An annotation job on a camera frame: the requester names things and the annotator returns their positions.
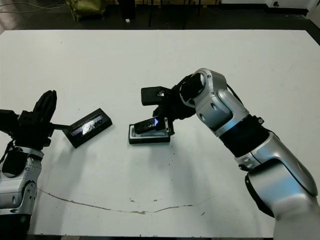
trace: scratch mark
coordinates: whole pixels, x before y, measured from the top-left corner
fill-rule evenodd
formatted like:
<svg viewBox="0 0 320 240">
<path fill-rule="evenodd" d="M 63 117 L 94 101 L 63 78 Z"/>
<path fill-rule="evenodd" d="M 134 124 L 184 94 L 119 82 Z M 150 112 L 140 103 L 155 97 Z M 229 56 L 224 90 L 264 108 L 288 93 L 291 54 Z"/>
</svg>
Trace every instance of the scratch mark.
<svg viewBox="0 0 320 240">
<path fill-rule="evenodd" d="M 43 192 L 55 199 L 59 199 L 61 201 L 64 201 L 64 202 L 67 202 L 67 203 L 72 203 L 72 204 L 77 204 L 77 205 L 82 205 L 82 206 L 86 206 L 86 207 L 90 207 L 90 208 L 95 208 L 95 209 L 101 209 L 101 210 L 105 210 L 105 211 L 112 211 L 112 212 L 119 212 L 119 213 L 127 213 L 127 214 L 141 214 L 141 215 L 146 215 L 146 214 L 155 214 L 155 213 L 159 213 L 159 212 L 162 212 L 162 211 L 165 211 L 165 210 L 169 210 L 169 209 L 178 209 L 178 208 L 184 208 L 184 207 L 195 207 L 195 206 L 199 206 L 201 204 L 203 204 L 204 202 L 206 201 L 209 201 L 210 199 L 212 199 L 214 197 L 211 196 L 205 200 L 203 200 L 202 202 L 198 203 L 198 204 L 189 204 L 189 205 L 181 205 L 181 206 L 169 206 L 169 207 L 166 207 L 166 208 L 162 208 L 162 209 L 159 209 L 159 210 L 156 210 L 156 211 L 124 211 L 124 210 L 116 210 L 116 209 L 110 209 L 110 208 L 106 208 L 106 207 L 102 207 L 102 206 L 95 206 L 95 205 L 91 205 L 91 204 L 86 204 L 86 203 L 82 203 L 82 202 L 77 202 L 77 201 L 73 201 L 73 200 L 68 200 L 68 199 L 64 199 L 62 197 L 59 197 L 59 196 L 56 196 L 56 195 L 53 195 L 49 192 L 46 192 L 46 191 L 43 191 L 41 190 L 40 188 L 38 188 L 38 190 L 40 192 Z"/>
<path fill-rule="evenodd" d="M 161 211 L 168 210 L 168 209 L 177 209 L 177 208 L 193 207 L 193 206 L 196 206 L 196 205 L 169 206 L 169 207 L 157 210 L 157 211 L 153 211 L 153 213 L 159 213 Z"/>
</svg>

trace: table surface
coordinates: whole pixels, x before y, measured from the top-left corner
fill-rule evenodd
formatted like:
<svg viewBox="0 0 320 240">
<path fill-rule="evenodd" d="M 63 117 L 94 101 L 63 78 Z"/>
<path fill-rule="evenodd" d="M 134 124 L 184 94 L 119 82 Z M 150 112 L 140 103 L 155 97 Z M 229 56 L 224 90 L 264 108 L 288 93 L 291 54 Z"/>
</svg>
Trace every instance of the table surface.
<svg viewBox="0 0 320 240">
<path fill-rule="evenodd" d="M 52 122 L 97 108 L 113 126 L 78 149 L 62 132 L 44 149 L 30 233 L 271 237 L 233 155 L 196 116 L 170 144 L 129 145 L 128 125 L 152 116 L 143 87 L 172 87 L 199 68 L 223 74 L 247 109 L 320 186 L 320 47 L 297 30 L 22 30 L 0 37 L 0 107 L 31 110 L 47 90 Z M 9 137 L 0 135 L 4 151 Z"/>
</svg>

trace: table leg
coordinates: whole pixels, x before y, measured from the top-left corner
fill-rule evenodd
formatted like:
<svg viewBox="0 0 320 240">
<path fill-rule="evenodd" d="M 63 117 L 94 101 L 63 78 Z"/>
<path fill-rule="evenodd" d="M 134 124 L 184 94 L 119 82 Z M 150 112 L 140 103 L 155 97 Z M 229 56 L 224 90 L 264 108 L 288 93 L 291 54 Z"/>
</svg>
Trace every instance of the table leg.
<svg viewBox="0 0 320 240">
<path fill-rule="evenodd" d="M 185 13 L 185 17 L 184 17 L 184 22 L 183 22 L 183 27 L 182 27 L 182 29 L 185 29 L 185 28 L 186 28 L 186 23 L 187 23 L 189 11 L 190 11 L 190 3 L 191 3 L 191 0 L 189 0 L 189 2 L 188 2 L 188 7 L 187 7 L 187 9 L 186 9 L 186 13 Z"/>
<path fill-rule="evenodd" d="M 152 9 L 154 6 L 154 0 L 151 0 L 151 9 L 150 9 L 150 15 L 149 15 L 149 28 L 151 26 L 151 18 L 152 18 Z"/>
<path fill-rule="evenodd" d="M 198 16 L 200 16 L 200 7 L 201 7 L 201 0 L 199 0 L 199 4 L 198 4 Z"/>
</svg>

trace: green bag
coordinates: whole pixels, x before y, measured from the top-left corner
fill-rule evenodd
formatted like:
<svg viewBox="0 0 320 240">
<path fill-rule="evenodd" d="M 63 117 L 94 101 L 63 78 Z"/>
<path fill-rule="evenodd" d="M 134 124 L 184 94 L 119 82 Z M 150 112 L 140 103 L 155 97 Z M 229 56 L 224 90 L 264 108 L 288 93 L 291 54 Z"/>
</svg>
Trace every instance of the green bag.
<svg viewBox="0 0 320 240">
<path fill-rule="evenodd" d="M 74 20 L 83 17 L 101 15 L 104 18 L 106 0 L 66 0 Z"/>
</svg>

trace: floor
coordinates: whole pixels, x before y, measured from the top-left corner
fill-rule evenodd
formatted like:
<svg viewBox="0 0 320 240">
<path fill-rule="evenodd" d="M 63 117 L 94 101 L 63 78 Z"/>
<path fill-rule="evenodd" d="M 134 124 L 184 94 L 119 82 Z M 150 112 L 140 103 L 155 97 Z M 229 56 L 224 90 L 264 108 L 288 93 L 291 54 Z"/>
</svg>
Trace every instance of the floor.
<svg viewBox="0 0 320 240">
<path fill-rule="evenodd" d="M 11 3 L 4 0 L 2 4 Z M 48 6 L 52 0 L 31 0 L 39 6 Z M 56 29 L 88 29 L 88 30 L 180 30 L 183 28 L 186 8 L 154 7 L 151 26 L 148 26 L 150 8 L 138 6 L 136 18 L 126 23 L 121 16 L 118 6 L 110 5 L 106 10 L 105 19 L 87 19 L 76 22 L 73 20 L 67 6 L 55 9 L 42 9 L 32 13 L 5 13 L 3 11 L 33 11 L 27 4 L 15 4 L 0 7 L 0 34 L 6 30 L 56 30 Z M 221 9 L 219 6 L 192 7 L 187 14 L 185 29 L 279 29 L 279 30 L 306 30 L 320 45 L 320 29 L 303 15 L 265 13 L 262 9 Z M 33 236 L 29 240 L 58 240 L 59 236 Z M 64 240 L 79 240 L 79 237 L 62 237 Z M 80 240 L 106 240 L 106 237 L 81 237 Z"/>
</svg>

